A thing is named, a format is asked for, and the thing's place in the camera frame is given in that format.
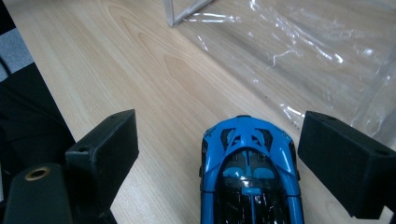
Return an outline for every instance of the toy car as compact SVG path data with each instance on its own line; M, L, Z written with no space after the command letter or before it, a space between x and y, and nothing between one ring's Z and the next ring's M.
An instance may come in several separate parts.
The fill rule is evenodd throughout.
M296 152L274 124L251 116L207 130L201 223L304 223Z

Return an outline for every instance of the wood grain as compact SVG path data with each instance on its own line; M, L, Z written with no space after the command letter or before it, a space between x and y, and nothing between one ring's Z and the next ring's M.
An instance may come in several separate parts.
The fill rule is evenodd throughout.
M119 223L199 223L202 135L223 119L267 119L298 142L265 98L166 25L160 0L5 4L76 140L136 110L140 154L112 206ZM300 161L299 169L306 223L373 223L348 217Z

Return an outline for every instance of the black bracket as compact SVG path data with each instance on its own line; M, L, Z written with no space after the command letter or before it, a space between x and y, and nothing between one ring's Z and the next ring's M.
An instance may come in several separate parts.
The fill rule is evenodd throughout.
M110 206L137 155L134 110L108 117L65 152L65 164L14 177L4 223L117 223Z

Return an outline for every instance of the black cable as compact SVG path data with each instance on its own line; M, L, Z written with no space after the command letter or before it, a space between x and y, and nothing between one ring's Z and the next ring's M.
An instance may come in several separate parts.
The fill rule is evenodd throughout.
M4 70L6 70L7 76L9 77L11 75L11 71L9 70L9 67L7 66L6 62L3 60L1 56L0 56L0 64L4 67Z

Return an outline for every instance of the clear plastic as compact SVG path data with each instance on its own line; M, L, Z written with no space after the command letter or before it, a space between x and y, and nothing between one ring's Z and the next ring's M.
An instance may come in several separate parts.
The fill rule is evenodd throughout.
M296 132L313 110L396 149L396 2L222 0L176 29Z

